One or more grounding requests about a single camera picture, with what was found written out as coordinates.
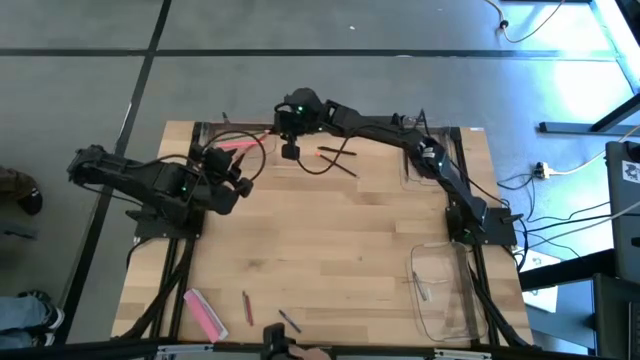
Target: white cable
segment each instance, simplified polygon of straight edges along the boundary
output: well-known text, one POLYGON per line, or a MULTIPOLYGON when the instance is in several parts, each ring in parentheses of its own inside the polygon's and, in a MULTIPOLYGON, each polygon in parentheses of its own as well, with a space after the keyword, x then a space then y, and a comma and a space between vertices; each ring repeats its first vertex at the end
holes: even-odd
MULTIPOLYGON (((634 127, 633 129, 631 129, 628 133, 626 133, 623 137, 621 137, 620 139, 618 139, 618 142, 623 142, 625 141, 629 136, 631 136, 634 132, 636 132, 636 130, 640 129, 640 125, 634 127)), ((593 163, 594 161, 596 161, 600 156, 604 155, 606 150, 602 150, 600 153, 598 153, 598 155, 594 156, 591 160, 587 161, 586 163, 578 166, 575 169, 572 170, 568 170, 568 171, 556 171, 553 170, 551 168, 549 168, 549 175, 569 175, 569 174, 573 174, 575 172, 578 172, 578 170, 584 169, 585 167, 587 167, 589 164, 593 163)))
POLYGON ((560 10, 560 6, 562 6, 562 4, 564 4, 565 0, 560 1, 560 3, 558 4, 558 6, 555 8, 555 10, 553 10, 553 12, 551 13, 551 15, 549 15, 542 23, 540 23, 540 25, 538 25, 537 28, 535 28, 532 32, 530 32, 528 35, 524 36, 521 39, 518 40, 511 40, 509 38, 509 35, 507 34, 507 27, 509 26, 509 22, 505 22, 504 21, 504 13, 502 12, 502 9, 500 9, 500 7, 498 5, 496 5, 496 3, 494 3, 492 0, 484 0, 487 3, 489 3, 489 5, 493 6, 496 11, 498 12, 498 16, 500 17, 500 30, 502 30, 502 33, 504 34, 504 38, 507 39, 508 42, 512 43, 512 44, 517 44, 521 41, 524 41, 526 39, 528 39, 529 37, 533 36, 533 34, 537 33, 538 30, 540 30, 542 28, 542 26, 544 26, 544 24, 547 23, 547 21, 551 20, 551 18, 553 17, 553 15, 556 14, 556 12, 558 12, 558 10, 560 10))
POLYGON ((595 223, 595 224, 591 224, 591 225, 583 226, 583 227, 578 228, 578 229, 574 229, 574 230, 567 231, 567 232, 562 233, 562 234, 559 234, 559 235, 552 236, 552 237, 550 237, 550 238, 547 238, 547 240, 546 240, 546 241, 543 241, 542 243, 544 243, 544 242, 550 242, 551 240, 555 240, 555 239, 557 239, 557 238, 559 238, 559 237, 563 237, 563 236, 566 236, 566 235, 569 235, 569 234, 573 234, 573 233, 578 232, 578 231, 587 230, 587 229, 590 229, 590 228, 592 228, 592 227, 594 227, 594 226, 597 226, 597 225, 600 225, 600 224, 602 224, 602 223, 605 223, 605 222, 607 222, 607 221, 611 221, 611 220, 613 220, 613 219, 615 219, 615 218, 618 218, 618 217, 620 217, 620 216, 622 216, 622 215, 624 215, 624 214, 628 213, 629 211, 631 211, 631 210, 633 210, 633 209, 637 208, 638 206, 640 206, 640 201, 636 202, 635 204, 633 204, 633 205, 629 206, 628 208, 626 208, 626 209, 624 209, 624 210, 620 211, 619 213, 617 213, 617 214, 615 214, 615 215, 611 215, 611 216, 609 216, 608 218, 606 218, 606 219, 604 219, 604 220, 598 221, 598 222, 597 222, 597 223, 595 223))

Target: sticker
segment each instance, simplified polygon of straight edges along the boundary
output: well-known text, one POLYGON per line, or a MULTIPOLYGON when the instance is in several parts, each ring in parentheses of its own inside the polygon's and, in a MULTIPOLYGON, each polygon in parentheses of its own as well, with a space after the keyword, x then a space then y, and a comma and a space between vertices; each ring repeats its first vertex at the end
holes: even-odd
POLYGON ((640 184, 640 164, 622 160, 622 179, 640 184))

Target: gray floor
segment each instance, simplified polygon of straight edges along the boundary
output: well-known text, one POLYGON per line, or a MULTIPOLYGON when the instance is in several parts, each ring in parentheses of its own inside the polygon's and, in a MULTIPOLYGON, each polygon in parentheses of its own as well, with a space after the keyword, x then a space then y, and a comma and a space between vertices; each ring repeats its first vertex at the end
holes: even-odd
MULTIPOLYGON (((4 1, 0 47, 144 48, 160 5, 158 0, 4 1)), ((555 7, 502 6, 513 37, 535 27, 555 7)), ((557 16, 530 40, 511 45, 495 37, 497 14, 482 0, 401 4, 184 0, 173 2, 160 47, 518 49, 580 54, 610 50, 588 5, 567 4, 557 16)), ((113 147, 141 63, 140 58, 0 58, 0 119, 5 129, 0 135, 0 164, 33 174, 46 202, 42 214, 33 219, 10 205, 0 209, 3 216, 40 230, 35 242, 9 238, 0 242, 0 294, 38 287, 62 299, 95 200, 93 194, 67 182, 65 169, 76 148, 94 143, 113 147)), ((167 120, 217 120, 225 111, 232 120, 269 121, 273 105, 301 86, 365 114, 415 114, 422 107, 434 126, 484 127, 498 178, 527 172, 537 161, 547 161, 557 170, 581 164, 615 139, 541 135, 535 130, 537 123, 593 122, 632 95, 615 61, 156 58, 126 155, 153 158, 167 120)), ((628 120, 638 121, 638 116, 628 120)), ((538 182, 536 190, 534 217, 566 216, 604 202, 608 199, 604 163, 596 162, 574 176, 538 182)), ((517 211, 528 211, 524 190, 502 195, 517 211)), ((111 204, 71 342, 109 337, 134 227, 124 215, 128 208, 116 201, 111 204)), ((611 231, 602 225, 561 243, 588 254, 611 247, 611 231)), ((573 256, 551 245, 538 250, 562 259, 573 256)), ((559 301, 571 306, 572 299, 569 294, 559 301)), ((580 351, 551 344, 543 336, 536 335, 536 341, 580 351)))

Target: pink eraser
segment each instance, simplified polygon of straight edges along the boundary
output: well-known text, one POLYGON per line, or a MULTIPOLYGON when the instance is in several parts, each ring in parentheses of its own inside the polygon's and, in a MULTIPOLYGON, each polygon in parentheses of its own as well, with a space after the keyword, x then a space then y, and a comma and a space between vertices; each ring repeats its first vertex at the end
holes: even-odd
POLYGON ((207 300, 204 299, 200 291, 191 289, 184 294, 183 298, 187 303, 191 315, 196 318, 198 324, 200 324, 200 328, 207 334, 211 343, 224 340, 229 335, 222 321, 220 321, 220 318, 216 312, 213 311, 207 300))

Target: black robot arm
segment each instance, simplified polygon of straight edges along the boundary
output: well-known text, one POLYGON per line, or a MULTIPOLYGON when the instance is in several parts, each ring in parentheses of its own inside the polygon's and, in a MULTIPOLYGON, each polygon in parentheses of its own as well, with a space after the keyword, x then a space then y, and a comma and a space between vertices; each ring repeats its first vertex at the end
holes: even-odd
MULTIPOLYGON (((162 158, 141 163, 91 145, 77 151, 67 172, 69 180, 77 185, 112 187, 150 207, 155 216, 180 227, 194 212, 229 214, 238 196, 249 195, 253 183, 240 178, 239 162, 232 164, 234 152, 200 147, 192 149, 191 154, 197 154, 193 159, 171 156, 182 157, 186 165, 165 163, 162 158)), ((138 220, 143 213, 133 211, 128 215, 138 220)))
POLYGON ((362 137, 399 147, 405 151, 420 176, 438 181, 459 205, 464 221, 471 220, 477 226, 484 223, 487 203, 473 196, 460 180, 446 149, 414 127, 405 128, 402 117, 363 116, 331 100, 323 104, 315 92, 308 88, 297 89, 287 95, 284 102, 276 106, 275 112, 271 132, 287 141, 282 147, 284 158, 298 160, 300 151, 295 145, 296 138, 320 131, 343 138, 362 137))

